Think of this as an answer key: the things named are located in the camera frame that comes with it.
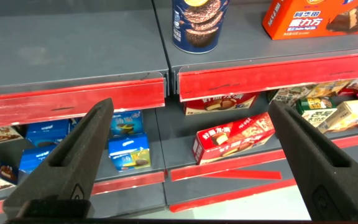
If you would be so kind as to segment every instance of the cylindrical snack canister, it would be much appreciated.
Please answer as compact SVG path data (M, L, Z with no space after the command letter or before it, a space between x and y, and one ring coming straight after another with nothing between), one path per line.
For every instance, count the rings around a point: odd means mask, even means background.
M229 0L172 0L173 44L193 54L218 44Z

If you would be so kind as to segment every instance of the store shelf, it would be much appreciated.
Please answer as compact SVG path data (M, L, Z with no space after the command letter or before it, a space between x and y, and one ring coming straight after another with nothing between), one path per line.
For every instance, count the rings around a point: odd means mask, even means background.
M343 97L335 98L337 103L347 99ZM192 147L197 131L266 112L268 106L265 94L261 93L255 104L248 110L185 116L183 107L177 99L167 99L166 107L157 108L156 112L165 167L169 171L171 180L187 179L226 169L236 169L284 159L285 155L281 150L280 142L274 135L263 146L240 152L214 163L202 166L195 165ZM358 128L340 133L328 133L327 136L341 148L358 145Z
M172 44L172 2L154 2L180 101L358 78L358 35L272 41L269 0L231 1L218 46L203 55Z
M100 160L92 195L105 195L110 192L119 192L125 189L138 188L145 185L155 185L165 180L165 164L163 160L160 136L158 133L155 109L143 110L144 129L147 133L150 146L151 167L138 170L118 172L108 157L108 150L104 150ZM26 139L0 144L0 158L13 166L18 167L22 150L34 146ZM21 172L19 183L27 177ZM15 188L0 190L0 203L8 197Z
M345 149L358 162L358 146ZM196 177L181 181L164 182L167 204L172 212L208 205L225 200L246 197L295 185L287 160L240 168L238 170L280 171L282 180L244 180Z
M94 208L94 218L115 217L165 207L162 184L94 195L90 201ZM0 223L3 223L7 217L1 212L2 201L0 201Z
M167 70L151 1L0 0L0 126L163 106Z

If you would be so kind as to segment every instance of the orange snack box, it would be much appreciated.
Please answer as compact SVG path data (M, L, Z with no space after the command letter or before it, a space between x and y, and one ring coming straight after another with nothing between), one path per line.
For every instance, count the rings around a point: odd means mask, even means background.
M358 0L273 0L262 25L273 40L358 34Z

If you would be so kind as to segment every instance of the black plastic part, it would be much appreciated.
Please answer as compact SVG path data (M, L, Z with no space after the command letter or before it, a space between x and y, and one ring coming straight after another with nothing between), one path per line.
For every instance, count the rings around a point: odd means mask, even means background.
M5 199L3 210L8 218L16 217L23 204L30 200L90 199L113 111L112 101L108 98L86 114L38 168Z
M358 220L358 163L289 106L268 113L311 219Z

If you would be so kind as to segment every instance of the red snack box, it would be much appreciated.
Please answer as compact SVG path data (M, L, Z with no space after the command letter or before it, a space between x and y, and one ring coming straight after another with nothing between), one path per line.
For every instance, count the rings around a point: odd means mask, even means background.
M193 145L193 154L197 164L213 162L263 145L274 132L269 114L262 113L198 131Z
M262 25L273 40L358 34L358 0L273 0Z
M185 114L201 114L233 109L248 109L254 104L259 93L244 93L218 96L185 102Z

